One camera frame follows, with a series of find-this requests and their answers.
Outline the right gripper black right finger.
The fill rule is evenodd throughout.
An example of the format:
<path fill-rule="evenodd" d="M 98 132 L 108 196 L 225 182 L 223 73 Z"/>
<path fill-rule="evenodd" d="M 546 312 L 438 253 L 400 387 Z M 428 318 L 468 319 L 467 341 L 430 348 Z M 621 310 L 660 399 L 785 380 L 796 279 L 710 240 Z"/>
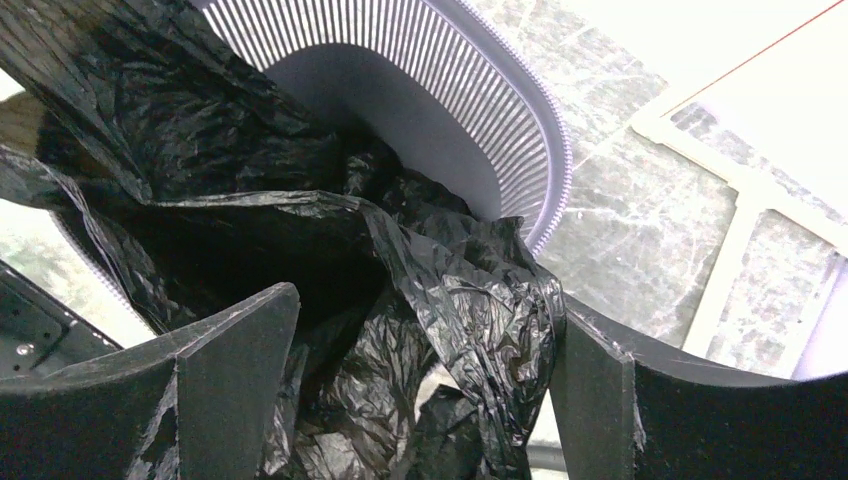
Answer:
<path fill-rule="evenodd" d="M 574 298 L 550 393 L 573 479 L 843 479 L 847 377 L 696 357 Z"/>

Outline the black trash bag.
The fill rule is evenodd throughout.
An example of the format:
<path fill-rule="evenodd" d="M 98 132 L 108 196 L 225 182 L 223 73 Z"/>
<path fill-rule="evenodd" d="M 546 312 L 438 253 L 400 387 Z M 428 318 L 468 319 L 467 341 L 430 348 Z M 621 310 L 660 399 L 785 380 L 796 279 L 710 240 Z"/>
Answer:
<path fill-rule="evenodd" d="M 256 479 L 527 479 L 564 324 L 521 221 L 335 129 L 187 1 L 5 1 L 1 195 L 55 213 L 160 334 L 300 296 Z"/>

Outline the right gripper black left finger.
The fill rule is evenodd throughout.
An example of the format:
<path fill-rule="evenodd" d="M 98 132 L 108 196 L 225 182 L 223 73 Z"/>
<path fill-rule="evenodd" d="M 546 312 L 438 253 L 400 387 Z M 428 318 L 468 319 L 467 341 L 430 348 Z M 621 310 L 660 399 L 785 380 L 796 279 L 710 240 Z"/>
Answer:
<path fill-rule="evenodd" d="M 1 384 L 5 479 L 251 479 L 300 310 L 273 285 L 145 343 Z"/>

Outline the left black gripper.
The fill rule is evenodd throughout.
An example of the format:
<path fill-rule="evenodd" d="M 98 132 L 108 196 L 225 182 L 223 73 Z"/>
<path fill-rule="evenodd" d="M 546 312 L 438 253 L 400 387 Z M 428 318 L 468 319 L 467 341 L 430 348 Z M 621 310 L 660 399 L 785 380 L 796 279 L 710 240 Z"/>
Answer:
<path fill-rule="evenodd" d="M 1 377 L 45 377 L 122 349 L 85 319 L 1 264 Z"/>

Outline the grey mesh trash bin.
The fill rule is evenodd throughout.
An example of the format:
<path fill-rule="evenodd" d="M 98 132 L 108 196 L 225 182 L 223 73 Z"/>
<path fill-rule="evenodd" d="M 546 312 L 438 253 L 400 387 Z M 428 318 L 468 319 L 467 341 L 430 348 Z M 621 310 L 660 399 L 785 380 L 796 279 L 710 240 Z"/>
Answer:
<path fill-rule="evenodd" d="M 540 253 L 568 202 L 568 129 L 539 77 L 465 1 L 201 1 L 239 56 L 338 129 L 380 137 Z"/>

